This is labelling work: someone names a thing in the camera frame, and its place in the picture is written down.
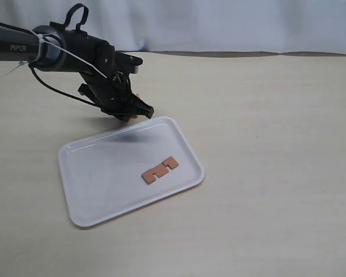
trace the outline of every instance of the white tray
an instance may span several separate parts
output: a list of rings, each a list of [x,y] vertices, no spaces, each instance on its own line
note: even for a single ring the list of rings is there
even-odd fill
[[[148,185],[141,174],[170,156],[179,166]],[[72,142],[58,157],[69,216],[80,227],[130,212],[204,179],[202,164],[169,117]]]

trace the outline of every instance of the beige table surface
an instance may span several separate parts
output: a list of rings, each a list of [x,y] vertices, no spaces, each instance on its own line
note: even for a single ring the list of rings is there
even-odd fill
[[[119,123],[0,63],[0,276],[346,276],[346,57],[138,55],[134,92],[205,181],[76,228],[58,151]],[[40,75],[77,94],[76,73]]]

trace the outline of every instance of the white curtain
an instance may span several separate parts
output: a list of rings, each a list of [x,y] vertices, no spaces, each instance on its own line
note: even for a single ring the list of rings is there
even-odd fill
[[[77,2],[84,29],[122,51],[346,54],[346,0],[0,0],[0,21],[63,23]]]

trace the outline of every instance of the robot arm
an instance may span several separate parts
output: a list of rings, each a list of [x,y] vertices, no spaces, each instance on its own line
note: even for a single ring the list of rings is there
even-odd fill
[[[74,30],[67,30],[72,15],[80,8],[84,8],[81,22]],[[64,24],[50,22],[29,31],[0,23],[0,61],[27,61],[37,80],[64,95],[45,84],[35,69],[77,72],[84,80],[78,92],[102,112],[122,121],[135,115],[151,118],[153,107],[132,93],[129,79],[130,74],[138,72],[142,59],[115,51],[107,41],[81,30],[87,17],[87,7],[78,3],[68,11]]]

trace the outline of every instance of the white cable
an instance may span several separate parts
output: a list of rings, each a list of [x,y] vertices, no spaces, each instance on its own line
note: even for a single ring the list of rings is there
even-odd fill
[[[94,65],[92,65],[91,63],[89,63],[89,62],[85,61],[84,59],[78,57],[77,55],[75,55],[75,54],[73,54],[73,53],[71,53],[71,52],[65,50],[64,48],[62,48],[62,47],[60,47],[60,46],[57,46],[56,44],[47,41],[44,37],[45,37],[45,36],[48,36],[48,35],[50,35],[50,34],[45,34],[45,35],[43,35],[43,34],[41,34],[41,33],[35,33],[35,32],[32,31],[32,30],[29,30],[29,31],[31,31],[35,36],[37,36],[37,37],[39,38],[40,46],[41,46],[43,43],[47,43],[47,44],[49,44],[49,45],[52,45],[52,46],[54,46],[54,47],[56,47],[56,48],[58,48],[58,49],[64,51],[65,53],[67,53],[67,54],[69,54],[69,55],[75,57],[76,59],[79,59],[81,62],[87,64],[88,66],[94,68],[97,72],[100,73],[101,76],[103,76],[105,79],[107,79],[107,77],[106,77],[99,69],[97,69]]]

